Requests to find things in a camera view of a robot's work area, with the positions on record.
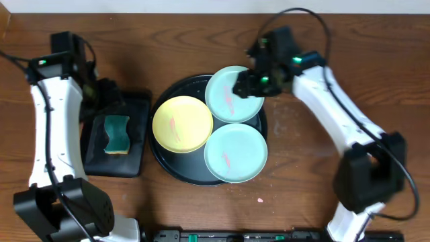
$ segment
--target sponge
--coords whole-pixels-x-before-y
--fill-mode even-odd
[[[105,131],[109,136],[109,143],[104,149],[110,155],[128,154],[130,150],[130,139],[126,128],[130,117],[121,115],[108,115],[105,117]]]

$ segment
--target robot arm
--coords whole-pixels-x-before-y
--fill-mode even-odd
[[[36,108],[36,155],[30,189],[14,194],[16,213],[42,241],[80,241],[89,236],[103,241],[139,242],[138,223],[114,214],[109,196],[87,181],[81,160],[79,121],[123,103],[114,81],[96,81],[95,63],[87,62],[82,38],[69,33],[51,36],[52,54],[31,60],[28,68]],[[34,82],[48,96],[50,157],[54,181],[46,163],[46,106]],[[54,184],[67,198],[55,204]]]
[[[52,108],[50,150],[55,177],[58,182],[63,182],[66,175],[88,180],[83,169],[79,144],[82,89],[72,77],[52,77],[40,81],[40,85],[50,97]],[[43,188],[51,185],[45,164],[45,103],[36,86],[31,87],[31,93],[36,109],[36,154],[29,186],[36,184],[37,187]]]
[[[255,68],[239,73],[233,93],[240,97],[267,97],[289,89],[307,105],[332,138],[341,157],[333,182],[339,205],[326,228],[327,233],[331,241],[362,239],[372,214],[383,209],[404,186],[402,171],[392,165],[374,138],[384,143],[403,165],[405,140],[399,133],[385,134],[370,121],[339,87],[317,52],[301,53],[288,27],[264,35],[262,43],[264,47],[256,42],[248,50]],[[339,102],[375,137],[363,132]]]
[[[329,93],[322,76],[323,68],[327,69],[327,78],[337,97],[355,117],[359,117],[365,126],[380,138],[380,134],[384,133],[384,131],[364,116],[349,99],[337,84],[330,68],[317,66],[307,69],[303,71],[302,75],[294,77],[292,93],[302,100],[316,116],[332,138],[340,156],[343,156],[344,152],[351,149],[355,143],[366,145],[374,140],[357,127]],[[384,207],[384,203],[377,202],[365,208],[363,212],[356,214],[354,211],[346,209],[340,202],[333,220],[327,226],[327,232],[333,241],[354,242],[361,228],[366,226],[369,215],[381,211]],[[359,239],[363,237],[364,231],[359,236]]]
[[[318,121],[325,128],[333,140],[340,155],[352,147],[355,143],[366,145],[373,142],[367,134],[362,132],[354,121],[343,111],[335,98],[327,90],[323,79],[323,68],[316,66],[303,71],[302,75],[295,76],[292,93],[308,106]],[[336,82],[329,67],[325,67],[327,79],[331,83],[332,90],[345,104],[355,117],[365,124],[369,131],[380,138],[384,131],[370,121],[349,99]]]

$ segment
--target yellow plate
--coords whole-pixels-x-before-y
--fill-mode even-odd
[[[188,153],[202,147],[213,127],[214,120],[205,103],[188,96],[167,100],[153,119],[155,139],[174,153]]]

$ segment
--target stacked plates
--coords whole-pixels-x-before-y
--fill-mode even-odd
[[[153,116],[153,134],[158,144],[184,155],[199,153],[201,147],[207,169],[224,182],[245,182],[255,177],[267,160],[267,145],[258,130],[241,123],[259,113],[264,98],[242,99],[232,93],[238,73],[245,70],[226,67],[213,75],[204,90],[206,104],[192,93],[161,104]],[[228,124],[216,129],[214,120]]]

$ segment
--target wooden table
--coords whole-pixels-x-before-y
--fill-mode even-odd
[[[50,53],[49,35],[70,30],[97,53],[103,77],[124,90],[148,88],[153,103],[172,83],[249,66],[243,53],[268,15],[14,14],[0,48],[26,58]],[[408,168],[421,193],[419,215],[396,223],[378,218],[370,230],[401,230],[408,242],[430,240],[430,16],[325,15],[333,31],[331,67],[359,108],[385,131],[407,139]],[[304,50],[322,50],[323,32],[307,15],[289,15]],[[15,214],[13,194],[28,188],[34,156],[34,107],[18,69],[0,60],[0,240],[37,241]],[[213,188],[170,176],[148,143],[142,175],[134,179],[90,177],[107,192],[115,211],[146,228],[283,231],[323,227],[337,205],[331,182],[339,156],[328,134],[291,95],[267,98],[269,159],[253,180]],[[384,212],[412,209],[409,189]]]

